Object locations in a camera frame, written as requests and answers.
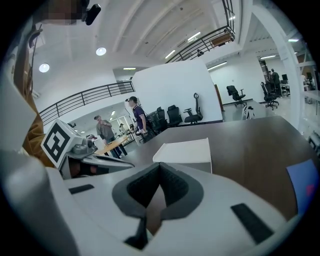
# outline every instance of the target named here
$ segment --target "recessed light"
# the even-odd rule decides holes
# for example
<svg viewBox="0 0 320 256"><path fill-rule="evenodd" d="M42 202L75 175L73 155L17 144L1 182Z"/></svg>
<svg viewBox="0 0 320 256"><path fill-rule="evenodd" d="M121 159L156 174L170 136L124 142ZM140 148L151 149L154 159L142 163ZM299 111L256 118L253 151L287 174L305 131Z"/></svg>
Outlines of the recessed light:
<svg viewBox="0 0 320 256"><path fill-rule="evenodd" d="M198 32L198 33L194 34L193 36L191 36L191 37L188 39L188 41L190 41L192 38L195 38L197 35L200 35L200 34L201 34L201 32Z"/></svg>
<svg viewBox="0 0 320 256"><path fill-rule="evenodd" d="M106 48L103 48L103 47L100 47L95 51L96 55L98 55L98 56L105 55L106 52L107 52Z"/></svg>
<svg viewBox="0 0 320 256"><path fill-rule="evenodd" d="M276 57L276 55L261 57L260 60Z"/></svg>
<svg viewBox="0 0 320 256"><path fill-rule="evenodd" d="M220 63L220 64L218 64L218 65L215 65L215 66L213 66L213 67L210 67L210 68L208 69L208 71L213 70L214 68L217 68L217 67L222 66L222 65L224 65L224 64L227 64L227 62L225 61L225 62L222 62L222 63Z"/></svg>
<svg viewBox="0 0 320 256"><path fill-rule="evenodd" d="M48 72L49 69L50 69L50 66L47 63L43 63L39 67L39 71L42 73Z"/></svg>
<svg viewBox="0 0 320 256"><path fill-rule="evenodd" d="M173 54L176 50L173 50L172 52L170 52L166 57L165 59L167 59L171 54Z"/></svg>

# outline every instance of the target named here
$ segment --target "metal railing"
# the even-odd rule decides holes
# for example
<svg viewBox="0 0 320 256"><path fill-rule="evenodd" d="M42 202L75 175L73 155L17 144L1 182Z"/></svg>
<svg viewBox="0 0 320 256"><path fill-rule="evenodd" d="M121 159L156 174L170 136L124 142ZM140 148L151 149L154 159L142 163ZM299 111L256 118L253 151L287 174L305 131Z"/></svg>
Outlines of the metal railing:
<svg viewBox="0 0 320 256"><path fill-rule="evenodd" d="M199 39L193 42L190 42L190 43L187 42L187 44L189 45L183 48L177 54L175 54L166 63L193 60L198 56L198 50L205 53L205 52L209 52L211 49L219 47L220 44L214 45L212 40L220 36L223 36L223 34L231 35L230 40L225 41L223 43L230 42L235 39L235 17L236 16L232 6L232 0L222 0L222 3L223 3L225 18L226 18L226 25L200 37Z"/></svg>
<svg viewBox="0 0 320 256"><path fill-rule="evenodd" d="M203 53L210 52L210 50L220 46L220 44L214 45L212 43L212 40L220 36L223 36L227 33L230 33L231 37L230 40L225 41L224 43L234 41L235 33L231 30L229 26L223 26L193 41L187 47L183 48L171 59L169 59L166 63L193 60L194 58L198 57L198 50L200 50L200 52Z"/></svg>
<svg viewBox="0 0 320 256"><path fill-rule="evenodd" d="M106 84L66 97L42 110L39 114L45 126L62 115L87 104L134 91L131 81Z"/></svg>

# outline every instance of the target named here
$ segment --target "black camera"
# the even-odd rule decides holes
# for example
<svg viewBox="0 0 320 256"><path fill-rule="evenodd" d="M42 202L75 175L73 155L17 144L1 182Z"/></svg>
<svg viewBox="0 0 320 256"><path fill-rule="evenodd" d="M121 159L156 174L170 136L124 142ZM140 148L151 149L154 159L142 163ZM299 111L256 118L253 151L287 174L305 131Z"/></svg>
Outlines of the black camera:
<svg viewBox="0 0 320 256"><path fill-rule="evenodd" d="M89 2L90 0L82 0L82 7L85 9L85 11L83 12L81 19L88 26L90 26L94 22L101 11L101 7L97 3L94 4L91 9L87 9Z"/></svg>

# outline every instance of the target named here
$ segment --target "black office chair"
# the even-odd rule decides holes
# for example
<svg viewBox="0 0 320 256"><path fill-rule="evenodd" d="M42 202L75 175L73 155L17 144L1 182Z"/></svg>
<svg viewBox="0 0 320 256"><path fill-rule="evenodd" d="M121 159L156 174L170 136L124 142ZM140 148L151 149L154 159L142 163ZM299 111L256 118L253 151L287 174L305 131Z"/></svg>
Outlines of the black office chair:
<svg viewBox="0 0 320 256"><path fill-rule="evenodd" d="M175 105L168 107L167 114L169 116L168 127L177 127L181 122L182 118L179 114L179 108Z"/></svg>
<svg viewBox="0 0 320 256"><path fill-rule="evenodd" d="M276 94L271 90L271 88L267 88L264 82L261 82L261 87L264 93L264 100L267 102L265 107L266 108L271 107L272 110L274 110L274 107L277 109L278 107L274 105L275 103L277 103L279 106L279 102L275 101L277 99Z"/></svg>
<svg viewBox="0 0 320 256"><path fill-rule="evenodd" d="M198 121L201 121L204 117L200 112L200 107L199 107L199 103L198 103L199 95L197 93L195 93L193 95L193 97L195 98L195 112L196 112L196 114L192 114L191 108L185 109L185 111L183 113L188 113L189 116L184 119L184 122L191 123L191 124L193 124L193 123L197 124Z"/></svg>
<svg viewBox="0 0 320 256"><path fill-rule="evenodd" d="M241 89L241 90L240 90L240 91L241 91L241 95L239 95L236 87L234 87L233 85L227 86L226 89L227 89L227 91L228 91L229 96L232 95L232 99L235 100L235 101L237 101L237 102L234 104L235 106L238 106L238 105L246 106L246 105L247 105L246 102L243 102L243 101L242 101L242 99L243 99L244 97L246 97L246 95L243 94L243 92L242 92L244 89Z"/></svg>
<svg viewBox="0 0 320 256"><path fill-rule="evenodd" d="M161 125L161 131L163 132L165 129L168 128L168 122L167 122L167 119L166 119L166 116L165 116L165 110L162 109L161 107L158 107L156 109L156 112L157 112L157 115L158 115L158 118L159 118L159 122L160 122L160 125Z"/></svg>

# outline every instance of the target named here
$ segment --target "dark wooden table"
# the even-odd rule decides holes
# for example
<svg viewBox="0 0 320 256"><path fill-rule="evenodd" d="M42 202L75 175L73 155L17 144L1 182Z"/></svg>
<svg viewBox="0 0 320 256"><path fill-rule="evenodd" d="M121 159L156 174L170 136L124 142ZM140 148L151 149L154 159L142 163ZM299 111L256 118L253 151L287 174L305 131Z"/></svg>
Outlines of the dark wooden table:
<svg viewBox="0 0 320 256"><path fill-rule="evenodd" d="M135 166L151 164L163 143L204 138L209 139L214 174L252 191L275 206L287 220L297 214L295 192L286 167L308 159L318 170L320 164L308 142L280 116L169 128L122 159Z"/></svg>

